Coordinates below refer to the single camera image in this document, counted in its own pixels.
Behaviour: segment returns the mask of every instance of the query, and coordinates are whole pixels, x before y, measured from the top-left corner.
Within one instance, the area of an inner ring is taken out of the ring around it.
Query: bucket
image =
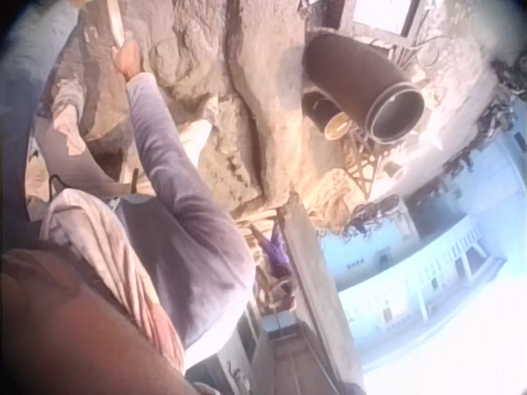
[[[304,53],[310,79],[379,143],[392,143],[419,122],[425,102],[403,71],[368,45],[325,33]]]
[[[328,140],[338,140],[349,130],[350,118],[333,101],[319,92],[305,94],[302,107]]]

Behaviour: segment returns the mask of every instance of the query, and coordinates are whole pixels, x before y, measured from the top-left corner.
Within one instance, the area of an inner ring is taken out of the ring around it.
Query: hand
[[[123,46],[120,49],[112,48],[112,57],[115,69],[123,74],[126,82],[142,71],[139,44],[129,31],[124,34]]]

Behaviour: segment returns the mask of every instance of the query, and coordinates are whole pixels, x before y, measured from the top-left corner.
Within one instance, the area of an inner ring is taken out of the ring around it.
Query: person in purple
[[[281,288],[285,292],[283,303],[288,309],[294,308],[296,285],[294,284],[294,273],[291,266],[289,255],[287,255],[286,245],[277,222],[274,223],[271,239],[266,238],[254,225],[250,226],[253,236],[258,241],[263,253],[267,255],[271,276],[279,282],[283,281]]]

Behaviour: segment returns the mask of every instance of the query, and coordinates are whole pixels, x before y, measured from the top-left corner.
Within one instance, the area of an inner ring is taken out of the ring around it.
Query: sky
[[[508,262],[419,349],[365,375],[369,395],[521,395],[527,390],[527,276]]]

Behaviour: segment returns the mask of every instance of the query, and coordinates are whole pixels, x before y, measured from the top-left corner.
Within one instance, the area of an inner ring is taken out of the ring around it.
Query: building
[[[418,207],[415,234],[386,221],[366,239],[322,239],[365,371],[419,346],[441,329],[506,260],[525,257],[525,107],[515,129]]]

